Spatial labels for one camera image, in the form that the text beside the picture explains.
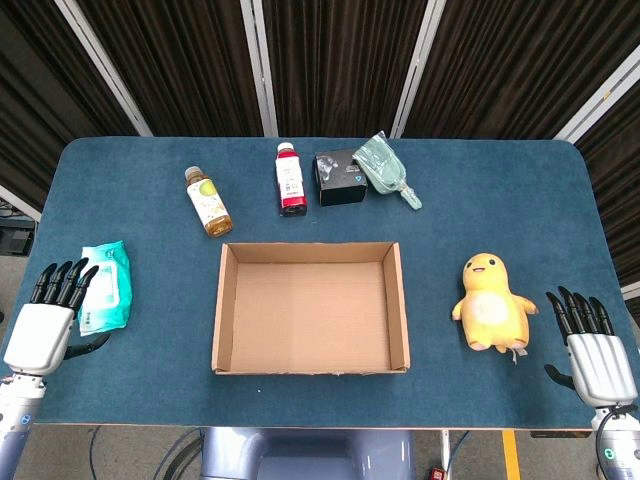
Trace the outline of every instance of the bottle cap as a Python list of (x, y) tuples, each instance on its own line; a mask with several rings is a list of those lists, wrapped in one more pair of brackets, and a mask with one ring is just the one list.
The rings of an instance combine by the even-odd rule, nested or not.
[(200, 169), (200, 167), (189, 167), (184, 171), (184, 178), (186, 180), (189, 180), (189, 175), (191, 175), (192, 173), (202, 173), (202, 170)]
[(278, 153), (287, 148), (289, 150), (293, 150), (293, 144), (289, 142), (282, 142), (280, 145), (278, 145)]

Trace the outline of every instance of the robotic hand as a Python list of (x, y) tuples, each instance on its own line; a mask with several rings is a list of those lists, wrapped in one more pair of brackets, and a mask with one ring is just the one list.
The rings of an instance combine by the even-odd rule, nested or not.
[(598, 465), (606, 480), (640, 480), (640, 423), (630, 415), (638, 392), (620, 338), (613, 333), (609, 315), (594, 297), (559, 287), (563, 303), (547, 297), (569, 353), (572, 376), (553, 366), (545, 371), (559, 385), (574, 390), (596, 409), (591, 426), (596, 431)]
[(74, 319), (98, 271), (92, 267), (78, 281), (87, 263), (87, 258), (73, 267), (65, 262), (57, 270), (55, 263), (49, 265), (16, 319), (4, 355), (14, 373), (0, 381), (0, 480), (13, 478), (46, 391), (43, 377), (62, 360), (90, 353), (109, 339), (110, 334), (103, 334), (91, 343), (67, 346)]

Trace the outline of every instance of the box flap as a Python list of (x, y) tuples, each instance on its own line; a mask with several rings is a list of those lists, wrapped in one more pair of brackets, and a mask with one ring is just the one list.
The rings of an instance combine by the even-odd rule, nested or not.
[(404, 303), (402, 262), (400, 246), (394, 243), (383, 261), (385, 290), (387, 294), (387, 316), (389, 319), (389, 348), (391, 368), (406, 371), (410, 363), (409, 332)]
[(233, 347), (233, 317), (236, 304), (238, 262), (231, 249), (222, 245), (218, 299), (213, 333), (213, 370), (230, 370)]
[(231, 243), (240, 263), (380, 262), (391, 242), (370, 243)]

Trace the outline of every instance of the robot finger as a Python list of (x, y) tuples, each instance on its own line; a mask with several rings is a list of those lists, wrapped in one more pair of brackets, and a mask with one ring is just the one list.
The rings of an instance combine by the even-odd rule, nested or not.
[(82, 305), (84, 296), (87, 294), (87, 289), (91, 284), (91, 279), (95, 276), (96, 273), (98, 273), (98, 266), (94, 265), (89, 270), (87, 270), (87, 273), (85, 273), (78, 282), (78, 285), (76, 286), (76, 289), (71, 296), (71, 300), (69, 301), (69, 308), (75, 310), (76, 313), (78, 313), (78, 310), (80, 310), (80, 305)]
[(86, 355), (87, 353), (95, 352), (102, 345), (104, 345), (107, 340), (109, 340), (109, 337), (111, 337), (110, 333), (103, 333), (91, 343), (69, 346), (67, 347), (67, 351), (64, 354), (64, 359), (69, 360), (70, 358), (79, 357), (80, 355)]
[(580, 313), (578, 312), (578, 307), (576, 306), (576, 300), (575, 298), (573, 298), (573, 295), (571, 295), (571, 292), (562, 286), (558, 287), (558, 290), (564, 297), (564, 301), (569, 310), (569, 316), (571, 317), (571, 320), (573, 320), (573, 323), (576, 326), (577, 333), (587, 333), (587, 329), (584, 327), (584, 322), (580, 317)]
[(600, 300), (598, 300), (596, 297), (589, 297), (589, 301), (591, 302), (591, 305), (593, 305), (593, 309), (596, 312), (596, 318), (598, 319), (600, 328), (602, 329), (604, 334), (610, 336), (615, 335), (615, 333), (613, 333), (613, 326), (611, 325), (609, 314), (604, 308), (604, 305), (602, 305), (602, 303), (600, 303)]
[(553, 312), (556, 314), (556, 320), (558, 322), (558, 328), (560, 328), (560, 333), (562, 334), (562, 340), (564, 344), (567, 344), (567, 337), (569, 335), (573, 335), (573, 327), (567, 318), (567, 312), (562, 305), (562, 302), (556, 297), (553, 293), (547, 292), (547, 298), (551, 302), (553, 306)]
[(51, 274), (55, 272), (57, 267), (58, 267), (57, 264), (52, 263), (51, 265), (49, 265), (47, 268), (44, 269), (44, 271), (38, 277), (38, 281), (36, 282), (36, 287), (33, 289), (33, 293), (31, 294), (31, 300), (29, 300), (29, 302), (42, 303), (42, 300), (44, 300), (45, 291), (47, 290), (47, 284), (49, 283), (49, 277), (51, 277)]
[(84, 267), (89, 263), (88, 258), (82, 258), (78, 263), (76, 263), (71, 270), (69, 270), (69, 274), (67, 275), (67, 279), (60, 287), (60, 293), (58, 294), (58, 298), (56, 303), (61, 307), (68, 307), (69, 301), (71, 300), (71, 296), (73, 295), (73, 291), (76, 289), (76, 282), (78, 281), (78, 277), (80, 276), (80, 272)]
[(589, 330), (591, 330), (591, 333), (603, 333), (603, 331), (600, 329), (600, 326), (598, 325), (598, 322), (596, 321), (596, 317), (587, 299), (584, 298), (579, 293), (574, 293), (573, 297), (576, 299), (576, 302), (578, 303), (578, 308), (582, 313), (582, 317), (586, 319), (587, 325), (589, 327)]
[(573, 377), (560, 373), (556, 367), (548, 363), (544, 366), (544, 371), (547, 372), (549, 378), (556, 382), (558, 385), (575, 391), (576, 387), (573, 383)]
[(49, 282), (49, 286), (47, 287), (47, 293), (45, 293), (44, 295), (44, 303), (47, 303), (47, 304), (56, 303), (56, 299), (58, 298), (58, 292), (60, 291), (60, 284), (62, 283), (62, 280), (64, 279), (64, 276), (67, 273), (67, 270), (71, 268), (71, 265), (73, 265), (73, 263), (64, 262), (60, 266), (60, 268), (56, 270), (56, 273), (53, 274), (53, 276), (51, 277), (51, 281)]

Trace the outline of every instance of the green plastic scoop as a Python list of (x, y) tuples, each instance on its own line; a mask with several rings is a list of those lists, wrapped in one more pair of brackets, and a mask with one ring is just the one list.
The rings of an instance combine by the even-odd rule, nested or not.
[(353, 158), (378, 193), (387, 195), (391, 192), (400, 192), (411, 208), (414, 210), (422, 208), (422, 202), (416, 196), (416, 192), (407, 185), (407, 170), (387, 143), (384, 132), (371, 137), (353, 154)]

